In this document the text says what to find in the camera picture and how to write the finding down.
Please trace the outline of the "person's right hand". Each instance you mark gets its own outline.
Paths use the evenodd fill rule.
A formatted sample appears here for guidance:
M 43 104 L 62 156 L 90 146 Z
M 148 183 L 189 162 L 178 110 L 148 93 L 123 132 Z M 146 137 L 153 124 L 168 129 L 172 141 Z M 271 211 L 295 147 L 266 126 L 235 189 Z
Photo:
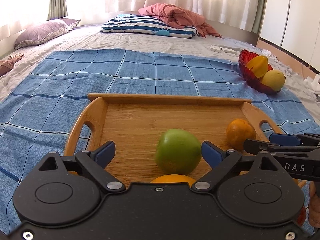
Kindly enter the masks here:
M 309 224 L 314 228 L 320 226 L 319 196 L 316 194 L 316 186 L 313 181 L 309 183 Z

